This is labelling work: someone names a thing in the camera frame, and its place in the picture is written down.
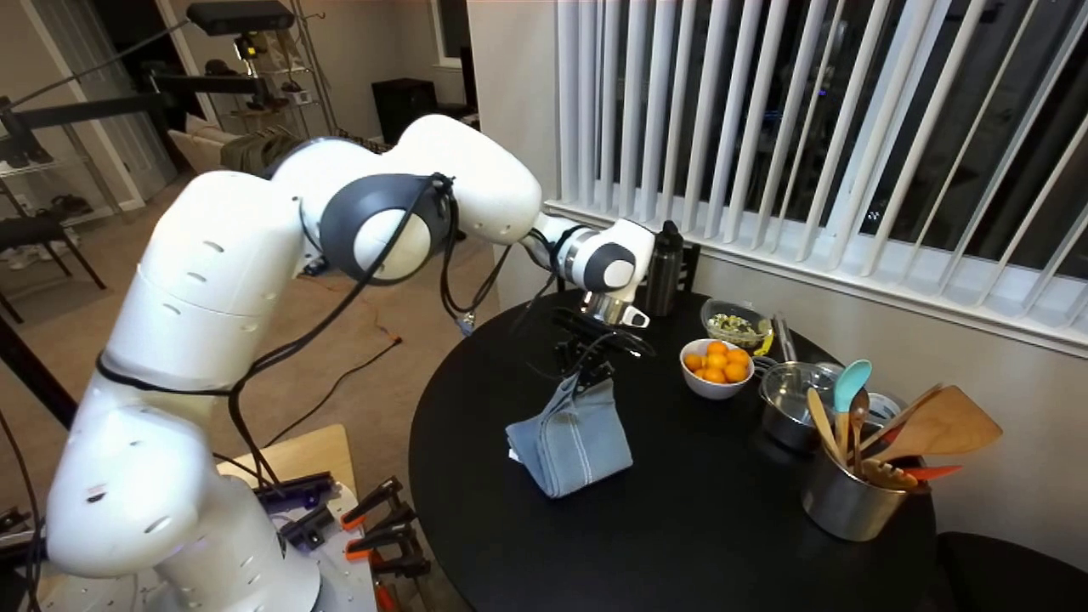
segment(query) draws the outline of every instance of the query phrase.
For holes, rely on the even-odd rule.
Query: floor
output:
[[[108,340],[112,320],[125,300],[138,257],[182,188],[165,189],[151,206],[125,218],[79,226],[79,244],[107,278],[107,291],[75,270],[66,278],[52,263],[36,257],[27,270],[0,263],[0,287],[12,303],[23,313],[19,334],[46,359],[46,368],[79,398],[96,355]],[[472,296],[491,271],[491,247],[466,240],[457,252],[453,289]],[[308,334],[338,300],[352,289],[341,275],[303,275],[288,287],[276,334],[265,347],[279,347]],[[480,315],[495,315],[496,300],[486,300]],[[256,377],[243,398],[256,437],[276,435],[297,415],[312,409],[334,382],[380,355],[396,337],[401,343],[378,365],[352,373],[319,415],[301,433],[341,423],[352,435],[359,486],[378,486],[386,477],[399,477],[407,486],[407,433],[418,394],[433,372],[460,343],[460,331],[440,303],[440,257],[401,287],[367,289],[334,326],[318,337],[301,356]],[[54,462],[66,445],[66,428],[39,405],[39,398],[0,368],[5,418],[12,423],[21,452],[27,456],[39,504],[46,504]],[[243,437],[229,418],[214,425],[214,452],[243,452]],[[8,441],[0,441],[0,510],[27,510],[27,498],[12,462]],[[404,607],[464,607],[441,579],[441,567],[418,585],[396,585]]]

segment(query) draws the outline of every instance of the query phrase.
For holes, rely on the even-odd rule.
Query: bowl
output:
[[[724,300],[704,300],[701,326],[707,337],[728,340],[744,351],[756,351],[773,334],[773,323],[762,313]]]
[[[692,368],[686,368],[686,356],[699,355],[699,356],[707,356],[710,343],[721,343],[724,351],[743,351],[737,343],[728,343],[728,340],[718,340],[718,337],[701,337],[701,340],[692,340],[685,343],[681,351],[681,372],[685,372],[685,382],[693,394],[707,398],[707,400],[728,400],[734,398],[751,377],[756,377],[756,359],[744,355],[744,377],[737,382],[707,382],[707,377],[699,377]]]
[[[834,368],[831,365],[776,365],[762,373],[758,398],[762,433],[787,445],[788,452],[809,456],[817,450],[817,425],[809,415],[809,388],[820,391],[823,405],[834,400]]]

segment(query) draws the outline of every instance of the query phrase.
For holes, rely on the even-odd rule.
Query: wooden spatula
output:
[[[873,452],[873,462],[891,462],[903,456],[959,456],[976,452],[999,437],[1005,428],[957,383],[928,394],[889,450]]]

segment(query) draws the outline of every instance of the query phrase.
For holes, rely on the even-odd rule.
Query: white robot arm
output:
[[[49,498],[49,558],[91,579],[152,567],[178,607],[352,607],[282,546],[258,499],[214,473],[209,425],[248,377],[308,252],[364,281],[399,281],[460,229],[500,244],[534,232],[562,240],[556,263],[597,296],[597,315],[633,320],[653,235],[545,218],[530,170],[441,114],[380,156],[318,138],[271,179],[191,179],[160,218],[79,405]]]

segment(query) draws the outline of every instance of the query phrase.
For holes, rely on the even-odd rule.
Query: table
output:
[[[758,433],[758,383],[728,405],[685,388],[676,351],[699,307],[650,326],[661,351],[617,359],[617,405],[637,465],[547,499],[506,460],[505,425],[556,388],[551,296],[464,340],[428,382],[412,425],[422,532],[472,607],[919,607],[937,564],[937,513],[913,498],[870,545],[823,533],[798,508],[809,469]],[[798,356],[827,356],[795,334]]]

